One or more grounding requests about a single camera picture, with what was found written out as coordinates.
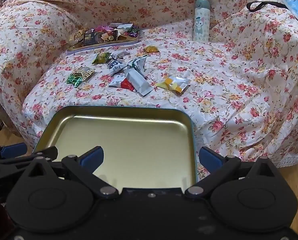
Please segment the shiny green candy packet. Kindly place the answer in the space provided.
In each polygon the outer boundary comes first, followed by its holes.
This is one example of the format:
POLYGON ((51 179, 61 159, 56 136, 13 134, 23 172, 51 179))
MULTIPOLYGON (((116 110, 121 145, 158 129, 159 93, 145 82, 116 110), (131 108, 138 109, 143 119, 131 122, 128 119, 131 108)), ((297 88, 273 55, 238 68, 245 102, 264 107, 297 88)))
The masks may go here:
POLYGON ((74 88, 77 88, 84 81, 81 73, 71 73, 66 80, 68 85, 73 85, 74 88))

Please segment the yellow white snack packet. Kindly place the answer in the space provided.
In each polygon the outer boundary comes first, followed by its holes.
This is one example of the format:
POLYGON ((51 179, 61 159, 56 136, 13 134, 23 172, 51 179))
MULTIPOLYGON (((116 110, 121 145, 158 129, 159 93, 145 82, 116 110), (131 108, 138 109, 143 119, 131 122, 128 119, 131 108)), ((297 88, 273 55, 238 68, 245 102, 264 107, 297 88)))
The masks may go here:
POLYGON ((182 94, 190 85, 191 80, 176 75, 169 75, 163 81, 158 82, 156 87, 182 94))

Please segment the red white snack packet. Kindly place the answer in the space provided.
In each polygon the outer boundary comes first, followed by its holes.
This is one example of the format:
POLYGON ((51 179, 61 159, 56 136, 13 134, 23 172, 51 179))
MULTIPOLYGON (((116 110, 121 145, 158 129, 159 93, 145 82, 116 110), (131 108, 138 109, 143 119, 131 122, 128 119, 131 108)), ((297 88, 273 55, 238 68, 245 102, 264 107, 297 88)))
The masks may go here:
POLYGON ((109 87, 127 89, 135 92, 134 86, 127 80, 124 75, 116 75, 113 77, 112 81, 109 83, 109 87))

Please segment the beige patterned cracker packet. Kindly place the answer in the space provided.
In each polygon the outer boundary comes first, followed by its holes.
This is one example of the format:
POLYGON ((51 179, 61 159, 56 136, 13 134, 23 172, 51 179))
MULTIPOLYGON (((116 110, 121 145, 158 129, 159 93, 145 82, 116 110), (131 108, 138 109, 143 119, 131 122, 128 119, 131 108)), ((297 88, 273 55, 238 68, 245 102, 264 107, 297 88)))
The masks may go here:
POLYGON ((94 69, 90 67, 79 67, 73 71, 73 74, 77 77, 81 77, 82 80, 87 80, 94 74, 94 72, 94 69))

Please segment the silver white snack bar packet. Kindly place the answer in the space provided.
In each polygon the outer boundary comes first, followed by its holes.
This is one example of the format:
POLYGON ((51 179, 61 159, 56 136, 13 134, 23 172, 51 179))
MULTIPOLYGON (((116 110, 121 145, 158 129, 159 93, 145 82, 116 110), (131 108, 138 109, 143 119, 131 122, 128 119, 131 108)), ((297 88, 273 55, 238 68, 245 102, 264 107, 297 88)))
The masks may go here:
POLYGON ((125 77, 141 96, 146 96, 153 90, 147 80, 134 68, 124 70, 125 77))

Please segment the navy white biscuit packet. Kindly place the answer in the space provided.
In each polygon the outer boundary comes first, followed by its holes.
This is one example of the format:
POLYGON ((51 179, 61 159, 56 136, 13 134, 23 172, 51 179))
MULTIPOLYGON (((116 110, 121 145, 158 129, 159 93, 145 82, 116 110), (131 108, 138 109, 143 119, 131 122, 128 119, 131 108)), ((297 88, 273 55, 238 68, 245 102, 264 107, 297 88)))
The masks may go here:
POLYGON ((124 64, 120 59, 113 59, 109 64, 110 76, 114 76, 121 70, 123 70, 127 65, 124 64))

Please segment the olive green snack packet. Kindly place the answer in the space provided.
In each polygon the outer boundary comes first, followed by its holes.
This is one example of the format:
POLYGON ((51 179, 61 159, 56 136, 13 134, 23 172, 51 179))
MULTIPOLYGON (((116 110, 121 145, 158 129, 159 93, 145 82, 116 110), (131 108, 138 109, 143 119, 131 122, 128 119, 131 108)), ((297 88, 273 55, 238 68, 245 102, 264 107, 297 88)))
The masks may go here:
POLYGON ((102 52, 96 55, 96 58, 92 61, 92 64, 105 64, 110 60, 110 52, 102 52))

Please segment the green white snack packet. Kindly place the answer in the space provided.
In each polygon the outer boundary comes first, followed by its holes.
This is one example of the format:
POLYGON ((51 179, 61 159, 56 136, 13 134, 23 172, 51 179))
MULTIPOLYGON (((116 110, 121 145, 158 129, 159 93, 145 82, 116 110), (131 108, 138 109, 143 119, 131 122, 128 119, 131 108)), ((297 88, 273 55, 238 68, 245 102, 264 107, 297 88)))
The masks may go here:
POLYGON ((134 58, 134 59, 130 60, 127 63, 127 67, 128 68, 134 68, 140 74, 144 74, 146 59, 147 59, 147 56, 146 55, 141 56, 141 57, 134 58))

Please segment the gold tray with snacks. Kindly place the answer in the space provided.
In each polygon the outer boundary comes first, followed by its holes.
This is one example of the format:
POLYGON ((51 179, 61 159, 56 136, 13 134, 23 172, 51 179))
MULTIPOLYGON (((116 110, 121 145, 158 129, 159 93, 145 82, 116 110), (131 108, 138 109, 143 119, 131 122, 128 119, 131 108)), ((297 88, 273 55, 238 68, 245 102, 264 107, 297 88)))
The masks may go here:
POLYGON ((83 28, 78 30, 70 37, 70 47, 67 48, 67 53, 70 55, 77 52, 93 50, 97 48, 128 46, 139 42, 140 37, 140 28, 132 23, 109 23, 107 25, 99 25, 95 28, 83 28), (104 42, 90 46, 84 46, 84 33, 90 29, 94 29, 95 31, 106 31, 106 34, 102 36, 104 42))

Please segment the empty gold metal tray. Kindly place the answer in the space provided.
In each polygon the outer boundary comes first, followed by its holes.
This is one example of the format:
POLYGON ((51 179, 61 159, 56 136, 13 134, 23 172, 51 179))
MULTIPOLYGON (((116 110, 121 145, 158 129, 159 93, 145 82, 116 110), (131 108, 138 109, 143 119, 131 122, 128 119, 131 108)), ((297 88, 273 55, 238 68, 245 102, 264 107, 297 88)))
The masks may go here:
POLYGON ((94 174, 118 190, 187 189, 197 182, 190 117, 176 109, 68 106, 52 117, 35 150, 55 146, 58 160, 101 146, 94 174))

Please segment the small white candy wrapper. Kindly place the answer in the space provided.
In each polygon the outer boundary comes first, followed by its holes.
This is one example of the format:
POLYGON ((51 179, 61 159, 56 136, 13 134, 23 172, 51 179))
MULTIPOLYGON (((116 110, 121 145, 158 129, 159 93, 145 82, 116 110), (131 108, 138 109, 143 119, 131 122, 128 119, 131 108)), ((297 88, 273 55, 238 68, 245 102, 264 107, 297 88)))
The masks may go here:
POLYGON ((115 54, 111 54, 111 58, 114 59, 114 60, 115 59, 121 59, 124 56, 127 56, 129 54, 130 54, 130 52, 128 52, 128 51, 121 51, 121 52, 118 52, 118 53, 115 53, 115 54))

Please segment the floral sofa cover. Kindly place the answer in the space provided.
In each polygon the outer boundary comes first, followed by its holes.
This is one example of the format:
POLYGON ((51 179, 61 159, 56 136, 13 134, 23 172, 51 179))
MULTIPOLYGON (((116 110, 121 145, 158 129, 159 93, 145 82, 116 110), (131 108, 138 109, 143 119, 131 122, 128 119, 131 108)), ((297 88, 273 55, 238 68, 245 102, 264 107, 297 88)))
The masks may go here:
POLYGON ((209 41, 193 40, 196 0, 8 0, 0 7, 0 117, 35 146, 52 116, 70 105, 176 108, 195 124, 198 146, 277 166, 298 163, 298 21, 271 5, 250 12, 252 1, 208 0, 209 41), (145 75, 156 86, 186 77, 180 96, 154 87, 146 96, 109 87, 106 65, 74 88, 67 77, 91 67, 95 51, 67 54, 82 28, 133 23, 141 40, 127 60, 147 56, 145 75))

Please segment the black cracker box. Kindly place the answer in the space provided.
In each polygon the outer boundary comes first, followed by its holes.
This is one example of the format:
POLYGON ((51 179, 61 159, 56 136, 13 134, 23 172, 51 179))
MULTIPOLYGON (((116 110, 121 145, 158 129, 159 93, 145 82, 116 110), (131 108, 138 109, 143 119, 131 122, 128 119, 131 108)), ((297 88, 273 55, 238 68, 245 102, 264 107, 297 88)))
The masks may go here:
POLYGON ((90 29, 84 33, 83 44, 84 46, 90 46, 94 44, 103 43, 102 36, 106 34, 106 31, 95 31, 90 29))

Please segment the gold foil candy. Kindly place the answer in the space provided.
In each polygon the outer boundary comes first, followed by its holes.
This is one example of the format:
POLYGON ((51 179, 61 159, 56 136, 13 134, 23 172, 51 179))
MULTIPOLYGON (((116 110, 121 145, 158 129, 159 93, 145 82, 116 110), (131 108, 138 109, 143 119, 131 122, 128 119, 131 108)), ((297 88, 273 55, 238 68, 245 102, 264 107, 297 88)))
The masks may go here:
POLYGON ((159 49, 156 46, 146 46, 143 50, 147 54, 159 53, 160 52, 159 49))

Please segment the cat print water bottle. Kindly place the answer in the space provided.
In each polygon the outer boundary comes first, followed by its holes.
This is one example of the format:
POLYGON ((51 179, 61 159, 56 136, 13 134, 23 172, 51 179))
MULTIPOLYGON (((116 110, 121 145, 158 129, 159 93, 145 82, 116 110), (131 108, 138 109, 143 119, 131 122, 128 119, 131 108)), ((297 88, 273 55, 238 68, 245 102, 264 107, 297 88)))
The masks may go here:
POLYGON ((210 3, 208 0, 195 1, 193 40, 206 43, 209 41, 210 3))

